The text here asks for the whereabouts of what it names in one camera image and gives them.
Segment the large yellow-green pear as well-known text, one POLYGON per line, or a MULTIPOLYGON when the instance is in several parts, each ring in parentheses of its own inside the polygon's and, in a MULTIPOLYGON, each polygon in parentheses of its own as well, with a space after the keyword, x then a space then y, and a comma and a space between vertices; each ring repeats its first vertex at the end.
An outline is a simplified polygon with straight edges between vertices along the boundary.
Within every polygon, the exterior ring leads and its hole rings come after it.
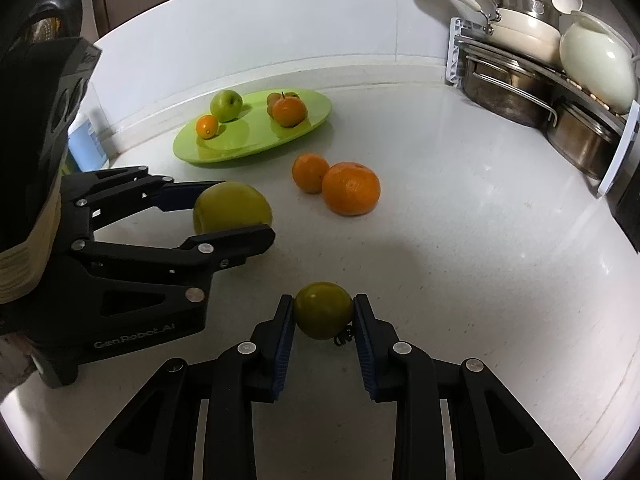
POLYGON ((272 210, 262 193, 234 181, 221 182, 201 192, 193 208, 196 234, 218 233, 250 226, 272 225, 272 210))

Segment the small orange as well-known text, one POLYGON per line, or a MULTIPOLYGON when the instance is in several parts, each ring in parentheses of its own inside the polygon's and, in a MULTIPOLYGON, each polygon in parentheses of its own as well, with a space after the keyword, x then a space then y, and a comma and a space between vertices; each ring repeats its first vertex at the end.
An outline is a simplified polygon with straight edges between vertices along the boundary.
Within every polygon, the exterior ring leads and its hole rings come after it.
POLYGON ((201 116, 195 123, 196 134, 203 140, 213 139, 218 136, 218 129, 218 120, 211 114, 201 116))

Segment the green persimmon with stem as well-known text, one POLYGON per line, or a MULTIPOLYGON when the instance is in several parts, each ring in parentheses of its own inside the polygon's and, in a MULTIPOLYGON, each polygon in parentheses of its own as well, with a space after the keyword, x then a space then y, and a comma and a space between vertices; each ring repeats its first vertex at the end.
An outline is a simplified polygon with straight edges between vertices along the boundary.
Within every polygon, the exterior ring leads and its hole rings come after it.
POLYGON ((294 318, 299 329, 314 340, 332 340, 337 347, 352 340, 350 323, 354 300, 340 285, 314 282, 294 299, 294 318))

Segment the brown kiwi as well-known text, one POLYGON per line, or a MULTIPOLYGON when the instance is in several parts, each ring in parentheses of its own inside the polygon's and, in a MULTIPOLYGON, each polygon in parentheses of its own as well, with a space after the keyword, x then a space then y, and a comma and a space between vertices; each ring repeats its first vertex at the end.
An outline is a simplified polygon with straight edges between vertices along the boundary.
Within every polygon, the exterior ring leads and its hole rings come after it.
POLYGON ((280 92, 272 92, 269 96, 267 96, 267 113, 269 116, 272 116, 272 110, 274 104, 276 104, 281 99, 280 92))

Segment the large orange with stem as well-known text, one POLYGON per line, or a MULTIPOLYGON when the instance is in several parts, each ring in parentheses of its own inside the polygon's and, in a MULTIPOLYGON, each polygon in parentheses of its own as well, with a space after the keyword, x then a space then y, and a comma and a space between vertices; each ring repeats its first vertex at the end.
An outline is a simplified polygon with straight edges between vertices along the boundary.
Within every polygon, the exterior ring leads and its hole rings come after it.
POLYGON ((298 94, 294 92, 280 93, 281 99, 274 104, 270 117, 281 127, 295 127, 307 118, 307 107, 298 94))

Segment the white blue pump bottle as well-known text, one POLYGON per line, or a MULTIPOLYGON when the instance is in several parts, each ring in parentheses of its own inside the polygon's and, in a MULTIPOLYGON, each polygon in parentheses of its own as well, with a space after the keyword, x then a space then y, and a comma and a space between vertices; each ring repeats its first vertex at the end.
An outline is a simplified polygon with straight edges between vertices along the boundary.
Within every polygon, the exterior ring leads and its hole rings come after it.
POLYGON ((96 171, 110 166, 89 117, 79 112, 67 130, 68 150, 81 171, 96 171))

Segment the green plate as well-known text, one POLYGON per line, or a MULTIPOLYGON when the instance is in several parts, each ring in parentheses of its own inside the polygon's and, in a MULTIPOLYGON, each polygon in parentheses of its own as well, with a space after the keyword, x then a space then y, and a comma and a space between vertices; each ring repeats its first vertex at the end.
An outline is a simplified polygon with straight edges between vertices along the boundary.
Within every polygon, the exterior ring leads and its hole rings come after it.
POLYGON ((329 118, 332 103, 314 90, 293 89, 307 107, 307 118, 295 127, 284 128, 267 113, 270 90, 247 93, 238 118, 219 127, 219 134, 204 140, 196 133, 198 116, 187 122, 177 133, 174 155, 194 165, 218 164, 258 154, 290 143, 320 127, 329 118))

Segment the green apple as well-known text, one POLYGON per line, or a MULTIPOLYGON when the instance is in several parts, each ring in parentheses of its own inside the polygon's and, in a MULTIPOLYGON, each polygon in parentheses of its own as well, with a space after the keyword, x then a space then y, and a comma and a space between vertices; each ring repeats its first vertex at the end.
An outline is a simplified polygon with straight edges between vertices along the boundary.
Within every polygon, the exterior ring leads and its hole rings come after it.
POLYGON ((240 116, 243 98, 234 90, 222 90, 209 103, 209 111, 218 122, 232 122, 240 116))

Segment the small orange mandarin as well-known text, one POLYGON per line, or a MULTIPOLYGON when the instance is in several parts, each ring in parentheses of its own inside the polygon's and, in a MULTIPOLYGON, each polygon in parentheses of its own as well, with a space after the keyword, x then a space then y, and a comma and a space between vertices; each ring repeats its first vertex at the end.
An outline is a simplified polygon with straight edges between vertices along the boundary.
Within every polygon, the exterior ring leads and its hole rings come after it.
POLYGON ((329 163, 320 155, 299 155, 292 166, 292 178, 297 187, 307 194, 319 194, 322 181, 330 169, 329 163))

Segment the medium orange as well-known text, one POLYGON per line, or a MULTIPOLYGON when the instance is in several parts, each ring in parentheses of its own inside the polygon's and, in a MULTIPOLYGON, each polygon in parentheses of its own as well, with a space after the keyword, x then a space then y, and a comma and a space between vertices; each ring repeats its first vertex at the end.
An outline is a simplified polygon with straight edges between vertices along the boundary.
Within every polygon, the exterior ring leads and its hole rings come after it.
POLYGON ((338 162, 324 175, 321 194, 330 211, 362 216, 378 204, 381 183, 375 172, 358 162, 338 162))

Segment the black hanging pan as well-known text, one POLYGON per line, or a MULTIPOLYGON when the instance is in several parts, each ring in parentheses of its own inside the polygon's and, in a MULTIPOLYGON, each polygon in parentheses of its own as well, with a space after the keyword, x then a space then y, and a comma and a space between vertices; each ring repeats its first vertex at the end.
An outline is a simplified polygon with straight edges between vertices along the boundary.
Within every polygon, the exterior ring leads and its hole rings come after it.
POLYGON ((39 0, 21 26, 11 50, 81 34, 81 0, 39 0))

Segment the stainless steel pot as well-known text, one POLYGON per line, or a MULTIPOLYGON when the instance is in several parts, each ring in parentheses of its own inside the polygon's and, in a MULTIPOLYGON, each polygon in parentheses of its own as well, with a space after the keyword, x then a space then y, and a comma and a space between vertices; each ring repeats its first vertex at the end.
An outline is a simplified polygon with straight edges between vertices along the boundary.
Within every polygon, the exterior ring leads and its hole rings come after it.
POLYGON ((464 59, 462 90, 473 102, 523 126, 555 125, 558 115, 551 106, 550 82, 515 62, 491 61, 472 53, 464 59))

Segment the metal dish rack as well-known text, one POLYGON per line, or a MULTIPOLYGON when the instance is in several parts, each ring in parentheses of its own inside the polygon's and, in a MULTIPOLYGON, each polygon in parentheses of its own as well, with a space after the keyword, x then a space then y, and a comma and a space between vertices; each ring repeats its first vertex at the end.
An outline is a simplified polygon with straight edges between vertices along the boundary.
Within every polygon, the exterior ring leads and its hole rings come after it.
POLYGON ((446 79, 486 110, 536 128, 605 196, 634 146, 639 104, 612 112, 567 76, 480 40, 480 24, 452 18, 446 79))

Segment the cream saucepan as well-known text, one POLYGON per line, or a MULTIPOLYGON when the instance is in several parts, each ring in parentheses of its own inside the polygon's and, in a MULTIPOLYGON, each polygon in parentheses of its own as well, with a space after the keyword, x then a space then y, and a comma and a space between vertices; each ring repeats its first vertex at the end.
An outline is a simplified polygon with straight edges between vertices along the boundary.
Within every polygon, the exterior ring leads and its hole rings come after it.
POLYGON ((560 67, 560 32, 553 26, 523 12, 497 8, 491 18, 476 0, 457 0, 482 14, 484 39, 497 47, 532 58, 544 65, 560 67))

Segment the white teapot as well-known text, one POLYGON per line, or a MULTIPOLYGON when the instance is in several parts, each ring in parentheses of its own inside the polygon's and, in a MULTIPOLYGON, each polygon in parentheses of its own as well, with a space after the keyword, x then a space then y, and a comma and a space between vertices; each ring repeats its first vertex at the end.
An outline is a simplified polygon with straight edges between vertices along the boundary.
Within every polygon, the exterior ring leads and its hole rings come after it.
POLYGON ((638 96, 639 53, 600 18, 582 11, 570 18, 559 46, 564 72, 613 113, 626 115, 638 96))

